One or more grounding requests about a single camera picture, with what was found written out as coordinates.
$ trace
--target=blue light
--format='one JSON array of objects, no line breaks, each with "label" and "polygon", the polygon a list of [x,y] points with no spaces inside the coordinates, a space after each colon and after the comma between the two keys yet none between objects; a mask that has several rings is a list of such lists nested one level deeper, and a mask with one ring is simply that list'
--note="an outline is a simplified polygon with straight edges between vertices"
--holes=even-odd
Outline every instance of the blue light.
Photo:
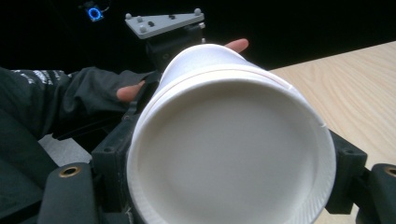
[{"label": "blue light", "polygon": [[91,7],[88,9],[88,15],[92,21],[98,21],[102,19],[102,12],[97,7]]}]

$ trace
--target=mounting plate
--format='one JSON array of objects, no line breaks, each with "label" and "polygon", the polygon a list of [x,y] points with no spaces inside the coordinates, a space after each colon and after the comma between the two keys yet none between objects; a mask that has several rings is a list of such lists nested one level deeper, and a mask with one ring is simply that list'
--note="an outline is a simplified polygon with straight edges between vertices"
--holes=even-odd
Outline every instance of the mounting plate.
[{"label": "mounting plate", "polygon": [[196,8],[194,13],[133,17],[130,13],[125,15],[126,24],[134,31],[140,39],[146,39],[160,35],[177,28],[204,20],[204,13]]}]

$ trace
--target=black jacket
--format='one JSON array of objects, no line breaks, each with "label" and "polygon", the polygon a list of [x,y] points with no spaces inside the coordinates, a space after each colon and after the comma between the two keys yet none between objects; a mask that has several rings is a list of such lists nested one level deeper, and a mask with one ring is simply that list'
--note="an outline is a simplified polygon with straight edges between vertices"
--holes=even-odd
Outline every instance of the black jacket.
[{"label": "black jacket", "polygon": [[57,165],[37,140],[69,120],[125,112],[128,104],[118,100],[117,89],[135,85],[147,75],[115,74],[95,67],[72,74],[0,67],[0,161],[44,188]]}]

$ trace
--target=black background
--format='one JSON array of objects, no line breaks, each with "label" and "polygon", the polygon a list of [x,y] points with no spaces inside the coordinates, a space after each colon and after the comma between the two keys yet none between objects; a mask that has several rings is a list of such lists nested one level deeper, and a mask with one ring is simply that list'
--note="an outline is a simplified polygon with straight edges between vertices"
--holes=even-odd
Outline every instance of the black background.
[{"label": "black background", "polygon": [[126,13],[205,13],[204,37],[225,44],[246,37],[243,56],[275,69],[396,40],[396,1],[133,1],[96,0],[105,18],[91,22],[82,0],[1,1],[0,66],[119,72],[155,69],[145,41],[127,27]]}]

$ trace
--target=white paper cup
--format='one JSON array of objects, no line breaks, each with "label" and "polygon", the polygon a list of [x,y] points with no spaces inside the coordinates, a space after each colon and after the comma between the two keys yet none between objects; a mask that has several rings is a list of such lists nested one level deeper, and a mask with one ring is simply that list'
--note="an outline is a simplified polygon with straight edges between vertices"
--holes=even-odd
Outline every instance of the white paper cup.
[{"label": "white paper cup", "polygon": [[166,68],[127,160],[146,223],[312,223],[335,178],[332,138],[305,98],[210,44]]}]

